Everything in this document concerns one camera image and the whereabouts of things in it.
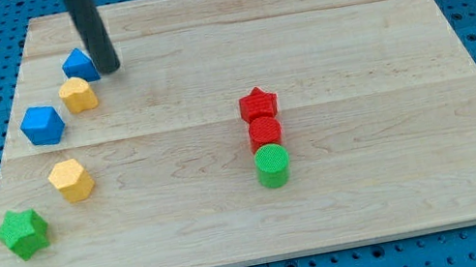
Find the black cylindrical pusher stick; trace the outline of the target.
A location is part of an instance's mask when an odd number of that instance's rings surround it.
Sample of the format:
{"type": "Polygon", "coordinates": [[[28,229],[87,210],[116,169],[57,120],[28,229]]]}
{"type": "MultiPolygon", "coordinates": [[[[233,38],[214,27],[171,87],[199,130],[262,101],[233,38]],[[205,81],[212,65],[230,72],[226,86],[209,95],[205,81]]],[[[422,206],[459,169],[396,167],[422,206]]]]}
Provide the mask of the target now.
{"type": "Polygon", "coordinates": [[[72,22],[100,74],[113,74],[120,58],[108,36],[94,0],[63,0],[72,22]]]}

